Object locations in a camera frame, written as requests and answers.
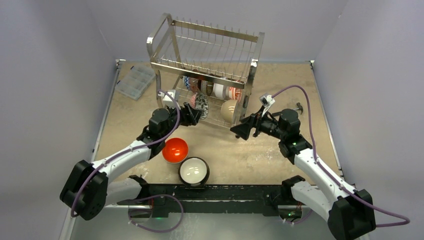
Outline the black white floral bowl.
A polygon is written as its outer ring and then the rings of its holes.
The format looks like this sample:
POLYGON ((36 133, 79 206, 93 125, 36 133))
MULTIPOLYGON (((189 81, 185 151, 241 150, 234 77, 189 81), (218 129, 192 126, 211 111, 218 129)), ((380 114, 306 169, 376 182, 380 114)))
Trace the black white floral bowl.
POLYGON ((209 102, 207 96, 202 92, 193 94, 189 100, 189 105, 195 109, 201 111, 200 120, 205 120, 209 113, 209 102))

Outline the orange floral patterned bowl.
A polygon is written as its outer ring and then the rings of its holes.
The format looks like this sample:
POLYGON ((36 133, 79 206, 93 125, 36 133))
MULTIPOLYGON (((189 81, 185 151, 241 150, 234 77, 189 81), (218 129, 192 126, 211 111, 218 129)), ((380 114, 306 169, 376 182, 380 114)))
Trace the orange floral patterned bowl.
POLYGON ((240 88, 229 87, 227 93, 231 100, 237 100, 239 102, 242 97, 243 90, 240 88))

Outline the stainless steel dish rack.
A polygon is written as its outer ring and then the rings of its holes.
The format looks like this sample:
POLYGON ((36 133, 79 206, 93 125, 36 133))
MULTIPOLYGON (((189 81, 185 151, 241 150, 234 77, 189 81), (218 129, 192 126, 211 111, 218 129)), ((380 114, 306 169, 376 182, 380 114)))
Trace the stainless steel dish rack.
POLYGON ((234 123, 226 123, 221 117, 222 104, 231 99, 219 99, 214 93, 207 96, 205 122, 232 127, 247 112, 264 38, 264 32, 234 30, 164 13, 146 41, 156 88, 164 88, 161 74, 167 72, 177 77, 173 89, 181 102, 187 102, 194 94, 185 87, 184 76, 242 89, 239 115, 234 123))

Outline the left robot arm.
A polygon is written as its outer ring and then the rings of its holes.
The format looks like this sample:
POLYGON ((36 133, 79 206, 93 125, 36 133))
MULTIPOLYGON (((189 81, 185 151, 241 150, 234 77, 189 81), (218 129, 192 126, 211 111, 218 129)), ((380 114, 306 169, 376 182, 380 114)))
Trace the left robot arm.
POLYGON ((179 126, 195 126, 203 115, 189 103, 153 111, 142 133, 127 147, 102 160, 77 162, 59 199, 71 210, 71 217, 93 219, 107 204, 110 183, 132 167, 151 160, 165 147, 166 139, 179 126))

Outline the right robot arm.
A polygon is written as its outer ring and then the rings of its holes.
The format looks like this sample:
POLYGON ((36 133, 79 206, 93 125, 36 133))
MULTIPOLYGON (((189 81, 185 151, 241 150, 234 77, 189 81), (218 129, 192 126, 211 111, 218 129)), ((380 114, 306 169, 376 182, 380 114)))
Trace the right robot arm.
POLYGON ((307 181, 289 184, 281 189, 280 196, 288 204, 295 201, 306 204, 321 216, 331 234, 337 240, 355 240, 376 229, 372 196, 366 190, 356 188, 329 168, 314 155, 313 146, 300 133, 301 122, 295 110, 284 109, 278 118, 261 112, 253 113, 230 128, 243 140, 260 133, 279 139, 281 154, 302 170, 315 184, 307 181))

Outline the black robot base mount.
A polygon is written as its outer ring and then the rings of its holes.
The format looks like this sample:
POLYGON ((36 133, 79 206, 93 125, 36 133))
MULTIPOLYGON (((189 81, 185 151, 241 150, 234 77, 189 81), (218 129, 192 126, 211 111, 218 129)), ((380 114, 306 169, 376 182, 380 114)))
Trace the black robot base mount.
POLYGON ((170 213, 199 214, 261 214, 265 217, 281 215, 281 206, 294 206, 291 187, 304 181, 296 175, 280 185, 271 184, 206 184, 200 188, 183 184, 147 183, 143 178, 132 176, 141 184, 141 192, 135 199, 119 201, 119 205, 146 206, 147 197, 154 197, 152 214, 166 218, 170 213))

